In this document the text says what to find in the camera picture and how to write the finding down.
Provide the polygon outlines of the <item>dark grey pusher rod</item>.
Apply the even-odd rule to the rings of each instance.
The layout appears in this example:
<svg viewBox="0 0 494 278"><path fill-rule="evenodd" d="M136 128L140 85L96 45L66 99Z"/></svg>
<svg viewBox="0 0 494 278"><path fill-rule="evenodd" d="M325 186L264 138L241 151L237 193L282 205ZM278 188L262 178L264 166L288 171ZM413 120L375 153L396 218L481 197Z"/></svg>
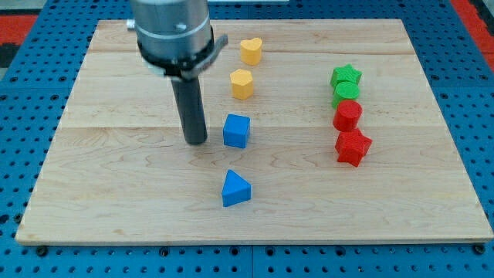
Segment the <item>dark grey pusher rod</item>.
<svg viewBox="0 0 494 278"><path fill-rule="evenodd" d="M203 144L208 134L199 79L172 77L171 85L185 141L190 145Z"/></svg>

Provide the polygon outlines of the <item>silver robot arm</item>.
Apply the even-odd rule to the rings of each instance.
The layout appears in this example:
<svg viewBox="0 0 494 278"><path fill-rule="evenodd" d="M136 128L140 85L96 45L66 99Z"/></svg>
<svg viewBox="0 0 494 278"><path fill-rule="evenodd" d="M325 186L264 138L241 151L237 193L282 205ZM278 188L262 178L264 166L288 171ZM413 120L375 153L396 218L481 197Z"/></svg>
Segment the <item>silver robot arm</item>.
<svg viewBox="0 0 494 278"><path fill-rule="evenodd" d="M203 144L208 133L199 76L228 36L215 36L206 0L130 0L130 7L141 56L171 79L185 141Z"/></svg>

